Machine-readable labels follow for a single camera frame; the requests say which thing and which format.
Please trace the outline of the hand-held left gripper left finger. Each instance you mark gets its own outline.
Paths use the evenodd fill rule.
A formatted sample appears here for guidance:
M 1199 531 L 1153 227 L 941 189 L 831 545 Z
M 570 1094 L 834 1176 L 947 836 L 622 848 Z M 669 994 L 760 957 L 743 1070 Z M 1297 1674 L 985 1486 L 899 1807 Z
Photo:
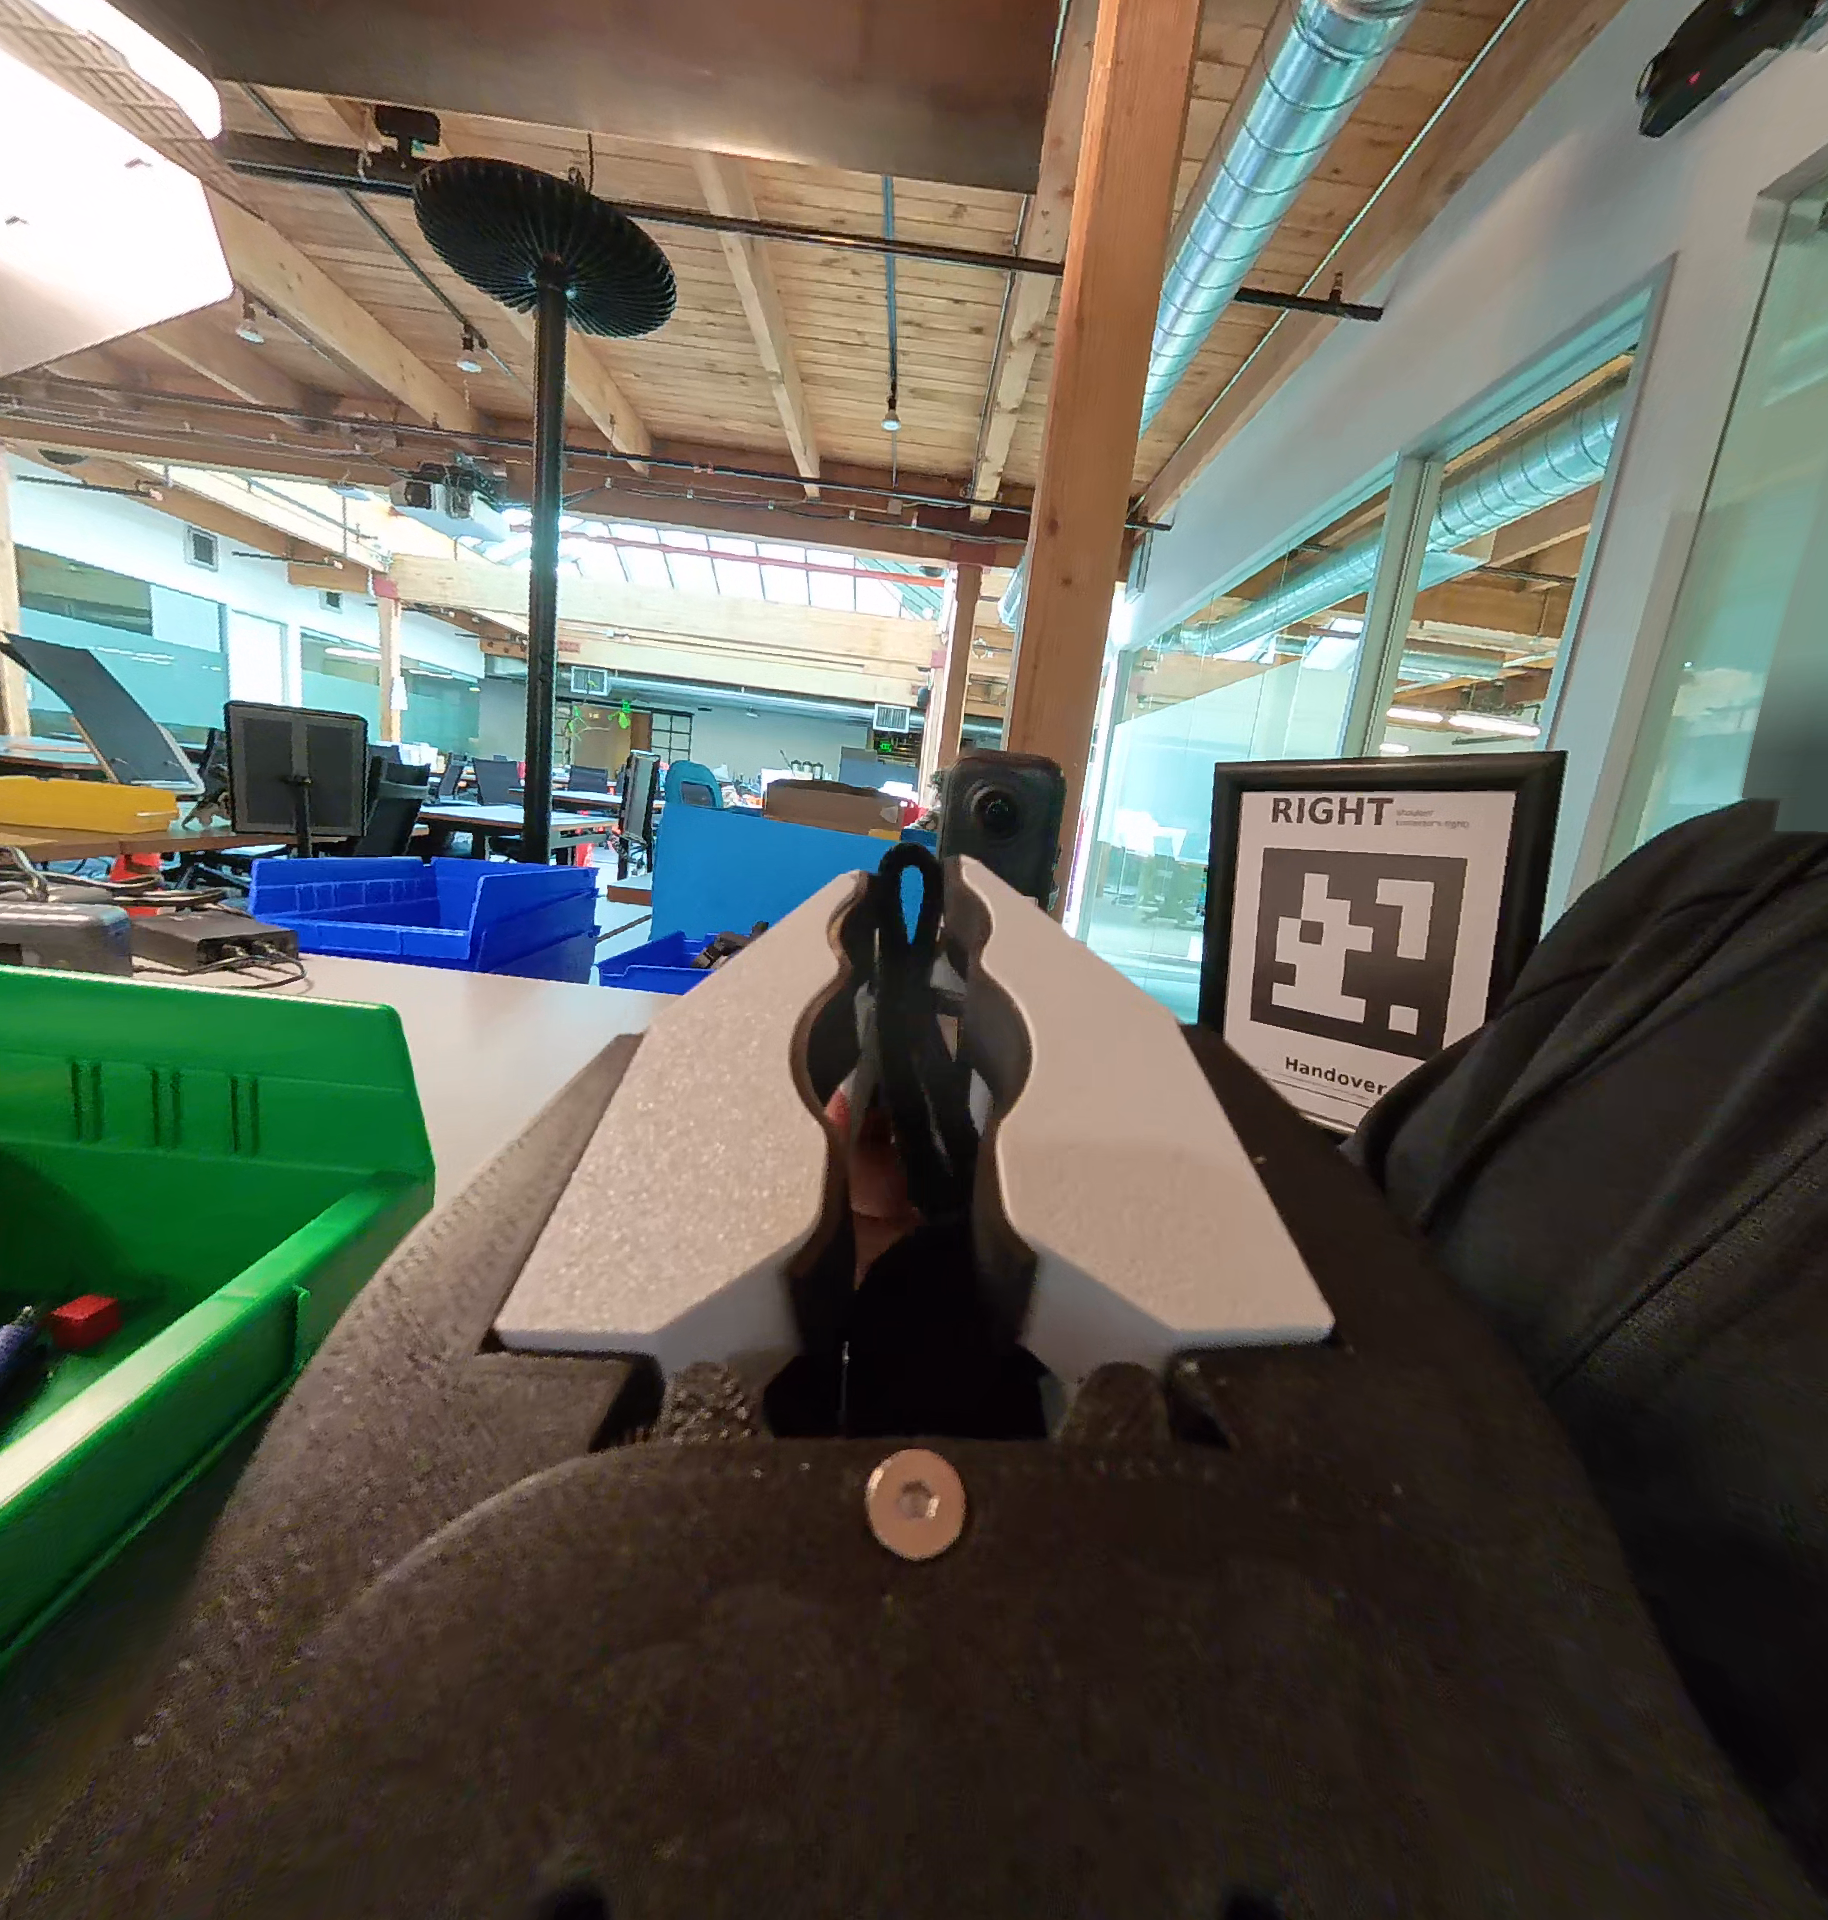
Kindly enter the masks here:
M 838 1348 L 845 1152 L 808 1038 L 827 1007 L 854 1032 L 866 891 L 831 879 L 655 1017 L 498 1309 L 503 1348 L 664 1376 Z

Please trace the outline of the grey laptop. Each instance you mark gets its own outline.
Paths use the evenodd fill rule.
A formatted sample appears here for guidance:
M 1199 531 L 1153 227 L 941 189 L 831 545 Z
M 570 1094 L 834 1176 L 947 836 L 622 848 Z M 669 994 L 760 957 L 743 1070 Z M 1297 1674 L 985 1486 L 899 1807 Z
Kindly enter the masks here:
M 203 775 L 183 745 L 93 650 L 7 635 L 0 660 L 13 660 L 63 701 L 109 780 L 159 788 L 183 800 L 203 792 Z

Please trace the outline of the ceiling projector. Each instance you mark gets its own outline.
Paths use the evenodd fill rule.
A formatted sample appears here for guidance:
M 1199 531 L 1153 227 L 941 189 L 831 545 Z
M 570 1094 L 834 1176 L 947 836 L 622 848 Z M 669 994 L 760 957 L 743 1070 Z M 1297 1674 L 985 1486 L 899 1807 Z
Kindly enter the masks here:
M 503 524 L 511 505 L 506 476 L 466 451 L 399 472 L 390 502 L 396 511 L 428 524 L 482 527 Z

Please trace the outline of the thin silver air duct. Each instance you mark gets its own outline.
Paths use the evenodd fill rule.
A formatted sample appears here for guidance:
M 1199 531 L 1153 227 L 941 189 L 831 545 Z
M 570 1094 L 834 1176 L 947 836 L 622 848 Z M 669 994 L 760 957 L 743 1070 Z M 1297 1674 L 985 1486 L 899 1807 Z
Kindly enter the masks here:
M 1475 545 L 1526 516 L 1550 509 L 1606 479 L 1620 434 L 1630 370 L 1599 381 L 1445 478 L 1427 527 L 1421 586 L 1478 570 Z M 1289 570 L 1239 611 L 1177 627 L 1166 645 L 1199 657 L 1228 657 L 1261 645 L 1311 616 L 1368 594 L 1382 562 L 1382 536 L 1359 540 Z

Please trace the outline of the person's right hand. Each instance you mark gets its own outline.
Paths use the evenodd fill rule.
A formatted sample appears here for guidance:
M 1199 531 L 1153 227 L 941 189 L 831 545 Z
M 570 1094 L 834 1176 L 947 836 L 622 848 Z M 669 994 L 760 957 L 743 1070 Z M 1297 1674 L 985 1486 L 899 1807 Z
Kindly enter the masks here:
M 857 1261 L 868 1267 L 920 1226 L 920 1212 L 884 1106 L 876 1098 L 857 1103 L 854 1083 L 843 1081 L 831 1094 L 827 1118 L 843 1152 Z

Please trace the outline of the green plastic bin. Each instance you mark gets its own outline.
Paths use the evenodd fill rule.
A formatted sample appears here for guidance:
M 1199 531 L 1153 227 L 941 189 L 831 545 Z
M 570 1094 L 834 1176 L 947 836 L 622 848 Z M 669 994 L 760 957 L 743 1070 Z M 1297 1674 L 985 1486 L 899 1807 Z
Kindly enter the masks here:
M 0 1676 L 279 1402 L 435 1184 L 388 1006 L 0 967 L 0 1326 L 124 1309 L 0 1451 Z

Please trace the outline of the black round lamp stand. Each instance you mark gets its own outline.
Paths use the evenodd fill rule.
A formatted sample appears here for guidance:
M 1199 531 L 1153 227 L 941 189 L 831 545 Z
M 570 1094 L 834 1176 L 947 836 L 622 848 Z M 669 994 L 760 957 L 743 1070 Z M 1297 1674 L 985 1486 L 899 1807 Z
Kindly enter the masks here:
M 676 311 L 662 246 L 585 183 L 494 156 L 426 166 L 413 189 L 437 256 L 535 330 L 533 520 L 520 858 L 553 859 L 561 664 L 561 544 L 570 332 L 635 340 Z

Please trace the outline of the grey metal device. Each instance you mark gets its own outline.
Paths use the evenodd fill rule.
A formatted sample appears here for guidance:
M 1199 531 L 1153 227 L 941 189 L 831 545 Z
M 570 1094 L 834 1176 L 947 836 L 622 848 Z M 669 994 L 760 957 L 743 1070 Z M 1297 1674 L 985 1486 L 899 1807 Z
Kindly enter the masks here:
M 133 918 L 112 903 L 0 896 L 0 967 L 130 977 Z
M 255 988 L 298 984 L 307 975 L 297 931 L 231 905 L 130 913 L 137 970 L 187 977 L 242 977 Z

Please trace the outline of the yellow box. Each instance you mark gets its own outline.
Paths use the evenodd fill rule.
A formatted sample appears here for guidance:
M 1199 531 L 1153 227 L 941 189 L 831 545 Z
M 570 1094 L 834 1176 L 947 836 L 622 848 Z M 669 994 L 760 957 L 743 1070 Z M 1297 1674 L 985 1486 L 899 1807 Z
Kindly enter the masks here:
M 183 824 L 183 800 L 153 784 L 0 775 L 0 830 L 146 836 Z

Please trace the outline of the black wall speaker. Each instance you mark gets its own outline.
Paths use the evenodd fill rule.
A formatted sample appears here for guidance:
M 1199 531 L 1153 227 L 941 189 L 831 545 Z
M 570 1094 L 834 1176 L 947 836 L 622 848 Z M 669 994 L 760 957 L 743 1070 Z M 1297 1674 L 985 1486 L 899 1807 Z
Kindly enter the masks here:
M 1762 59 L 1794 45 L 1824 2 L 1700 2 L 1636 82 L 1638 132 L 1665 137 Z

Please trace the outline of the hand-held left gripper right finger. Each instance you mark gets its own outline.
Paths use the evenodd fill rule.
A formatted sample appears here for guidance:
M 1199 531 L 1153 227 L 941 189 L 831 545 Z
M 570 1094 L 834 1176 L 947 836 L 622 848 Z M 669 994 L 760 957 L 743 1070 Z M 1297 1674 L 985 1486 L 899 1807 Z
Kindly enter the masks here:
M 942 930 L 991 1094 L 974 1255 L 1023 1350 L 1075 1387 L 1328 1340 L 1335 1309 L 1179 1019 L 977 858 L 945 862 Z

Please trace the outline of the person's right forearm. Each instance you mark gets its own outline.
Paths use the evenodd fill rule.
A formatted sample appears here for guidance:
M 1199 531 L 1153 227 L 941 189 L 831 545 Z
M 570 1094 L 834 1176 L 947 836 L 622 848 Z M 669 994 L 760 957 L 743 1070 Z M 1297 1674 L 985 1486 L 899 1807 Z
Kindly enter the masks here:
M 1828 831 L 1736 801 L 1636 848 L 1344 1154 L 1534 1380 L 1828 1900 Z

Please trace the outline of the black monitor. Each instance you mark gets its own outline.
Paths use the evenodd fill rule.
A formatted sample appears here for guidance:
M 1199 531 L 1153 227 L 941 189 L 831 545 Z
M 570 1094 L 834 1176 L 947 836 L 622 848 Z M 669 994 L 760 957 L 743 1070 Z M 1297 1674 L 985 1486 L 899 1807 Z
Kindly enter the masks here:
M 370 727 L 358 713 L 231 699 L 229 820 L 239 834 L 310 856 L 351 844 L 370 817 Z

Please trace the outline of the large silver air duct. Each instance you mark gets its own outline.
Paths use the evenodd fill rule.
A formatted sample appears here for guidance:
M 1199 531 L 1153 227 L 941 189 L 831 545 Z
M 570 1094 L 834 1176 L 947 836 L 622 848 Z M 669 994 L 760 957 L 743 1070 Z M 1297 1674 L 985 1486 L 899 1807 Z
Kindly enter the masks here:
M 1053 269 L 1062 268 L 1072 230 L 1097 9 L 1058 6 L 1038 180 L 1019 227 L 1019 256 Z M 1419 12 L 1409 2 L 1301 2 L 1263 36 L 1258 75 L 1216 134 L 1166 248 L 1142 425 L 1163 411 L 1233 304 L 1301 305 L 1301 298 L 1249 294 L 1247 276 Z

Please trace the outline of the blue plastic bin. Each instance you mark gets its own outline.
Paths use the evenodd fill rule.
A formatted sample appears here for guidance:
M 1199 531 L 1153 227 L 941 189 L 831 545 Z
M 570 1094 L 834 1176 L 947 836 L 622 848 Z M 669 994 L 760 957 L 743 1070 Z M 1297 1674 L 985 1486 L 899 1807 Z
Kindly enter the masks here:
M 586 986 L 597 967 L 592 869 L 466 858 L 260 858 L 255 920 L 307 956 Z
M 708 975 L 707 954 L 714 941 L 714 933 L 687 936 L 675 930 L 657 933 L 624 951 L 610 951 L 602 944 L 594 960 L 592 979 L 617 991 L 684 995 Z

